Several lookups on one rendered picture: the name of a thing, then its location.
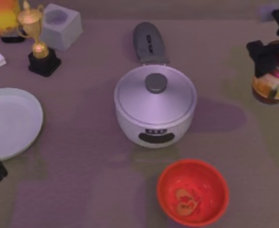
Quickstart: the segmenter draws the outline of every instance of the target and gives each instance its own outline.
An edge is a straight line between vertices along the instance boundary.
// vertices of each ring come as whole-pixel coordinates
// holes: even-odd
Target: rice cooker base
[[[162,125],[155,125],[154,128],[150,127],[152,130],[166,130],[166,132],[163,135],[147,134],[147,130],[150,128],[144,125],[140,126],[138,124],[130,122],[120,113],[120,111],[118,111],[118,109],[116,109],[116,117],[121,127],[121,130],[124,132],[124,134],[129,140],[131,140],[139,146],[156,149],[172,145],[179,141],[188,130],[193,119],[193,113],[189,114],[189,116],[181,123],[178,123],[177,121],[176,125],[173,125],[169,128],[162,128]]]

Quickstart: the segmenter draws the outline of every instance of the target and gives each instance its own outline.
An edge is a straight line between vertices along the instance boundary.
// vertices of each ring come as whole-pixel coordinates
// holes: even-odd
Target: table
[[[251,20],[152,21],[170,66],[194,82],[192,126],[174,146],[142,149],[116,121],[117,81],[139,66],[132,49],[136,20],[84,21],[84,33],[50,78],[28,71],[32,40],[3,44],[0,87],[35,95],[46,121],[36,143],[5,161],[0,228],[181,228],[156,201],[160,172],[179,158],[203,159],[231,191],[227,213],[211,228],[279,228],[279,105],[251,95],[253,63],[244,48],[274,40],[276,25]]]

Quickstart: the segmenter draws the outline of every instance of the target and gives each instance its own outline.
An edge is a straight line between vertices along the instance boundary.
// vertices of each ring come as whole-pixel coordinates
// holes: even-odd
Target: rice cooker control panel
[[[153,144],[167,143],[174,137],[173,133],[167,133],[167,129],[145,129],[145,133],[139,134],[139,139]]]

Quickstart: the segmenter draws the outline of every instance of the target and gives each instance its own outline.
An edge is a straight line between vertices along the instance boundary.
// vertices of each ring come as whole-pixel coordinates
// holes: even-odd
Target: red plastic bowl
[[[178,189],[184,189],[195,200],[196,207],[188,215],[180,215]],[[184,226],[202,227],[216,222],[229,202],[229,189],[221,173],[212,165],[200,161],[179,160],[165,168],[158,180],[158,201],[164,212]]]

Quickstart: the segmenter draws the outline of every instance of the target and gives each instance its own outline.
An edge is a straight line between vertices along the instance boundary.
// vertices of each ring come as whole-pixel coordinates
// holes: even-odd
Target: black trophy base
[[[21,43],[25,41],[23,37],[0,37],[1,41],[7,44]]]
[[[28,55],[28,58],[30,61],[29,71],[43,77],[51,76],[62,63],[62,61],[56,57],[55,51],[51,48],[49,48],[49,55],[45,58],[36,58],[33,52]]]

